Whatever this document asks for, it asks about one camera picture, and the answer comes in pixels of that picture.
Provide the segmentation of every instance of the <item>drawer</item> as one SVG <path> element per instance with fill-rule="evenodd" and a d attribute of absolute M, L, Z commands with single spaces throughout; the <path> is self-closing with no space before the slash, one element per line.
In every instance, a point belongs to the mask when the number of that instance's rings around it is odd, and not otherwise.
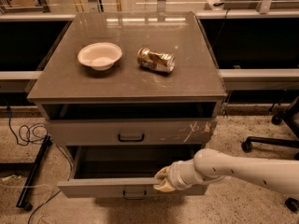
<path fill-rule="evenodd" d="M 58 187 L 67 197 L 143 199 L 159 195 L 203 195 L 206 187 L 163 193 L 154 175 L 173 161 L 189 160 L 200 145 L 79 147 L 71 178 Z"/>
<path fill-rule="evenodd" d="M 205 144 L 216 119 L 47 120 L 53 140 L 62 146 L 128 144 Z"/>

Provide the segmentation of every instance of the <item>black wheel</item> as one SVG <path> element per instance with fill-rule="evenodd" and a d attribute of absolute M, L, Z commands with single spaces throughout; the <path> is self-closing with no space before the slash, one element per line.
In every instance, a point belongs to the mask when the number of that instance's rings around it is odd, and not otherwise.
<path fill-rule="evenodd" d="M 253 145 L 251 142 L 245 141 L 242 143 L 242 149 L 244 152 L 249 153 L 253 150 Z"/>
<path fill-rule="evenodd" d="M 289 198 L 285 202 L 285 205 L 294 213 L 298 213 L 299 202 L 294 198 Z"/>
<path fill-rule="evenodd" d="M 272 123 L 275 125 L 279 125 L 282 122 L 282 118 L 279 116 L 273 116 L 272 117 Z"/>
<path fill-rule="evenodd" d="M 26 205 L 23 207 L 23 209 L 29 212 L 32 210 L 32 207 L 33 206 L 30 203 L 26 203 Z"/>

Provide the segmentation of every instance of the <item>metallic can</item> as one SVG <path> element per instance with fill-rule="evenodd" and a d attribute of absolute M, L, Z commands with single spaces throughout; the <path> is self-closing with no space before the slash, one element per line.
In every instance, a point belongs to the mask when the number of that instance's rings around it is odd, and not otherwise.
<path fill-rule="evenodd" d="M 149 48 L 140 49 L 137 54 L 138 63 L 149 70 L 170 73 L 175 67 L 174 54 L 167 54 L 150 50 Z"/>

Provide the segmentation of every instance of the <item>bowl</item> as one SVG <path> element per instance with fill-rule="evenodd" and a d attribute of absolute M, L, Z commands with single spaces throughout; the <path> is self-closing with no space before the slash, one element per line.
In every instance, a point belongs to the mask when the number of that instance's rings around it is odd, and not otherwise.
<path fill-rule="evenodd" d="M 78 60 L 81 64 L 89 66 L 94 70 L 105 71 L 121 56 L 121 49 L 117 45 L 101 42 L 83 48 L 78 53 Z"/>

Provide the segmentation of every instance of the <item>concrete floor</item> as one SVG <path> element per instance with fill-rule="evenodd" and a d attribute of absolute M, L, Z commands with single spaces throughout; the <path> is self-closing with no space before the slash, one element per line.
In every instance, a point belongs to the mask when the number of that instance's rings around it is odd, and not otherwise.
<path fill-rule="evenodd" d="M 257 144 L 249 154 L 243 153 L 240 144 L 249 135 L 295 139 L 290 129 L 271 124 L 269 105 L 230 105 L 228 117 L 220 115 L 218 126 L 208 147 L 225 154 L 241 157 L 293 159 L 297 150 Z M 8 128 L 6 110 L 0 109 L 0 162 L 33 161 L 39 145 L 21 147 Z M 13 108 L 12 128 L 42 122 L 34 108 Z M 34 209 L 56 193 L 57 181 L 66 180 L 70 167 L 66 158 L 55 146 L 50 147 L 33 188 L 31 204 Z M 0 179 L 0 223 L 27 223 L 32 211 L 16 208 L 22 178 Z M 30 223 L 299 223 L 299 216 L 289 211 L 286 197 L 274 191 L 231 178 L 210 185 L 204 196 L 176 196 L 147 198 L 142 201 L 119 199 L 79 198 L 68 199 L 62 193 L 39 209 Z"/>

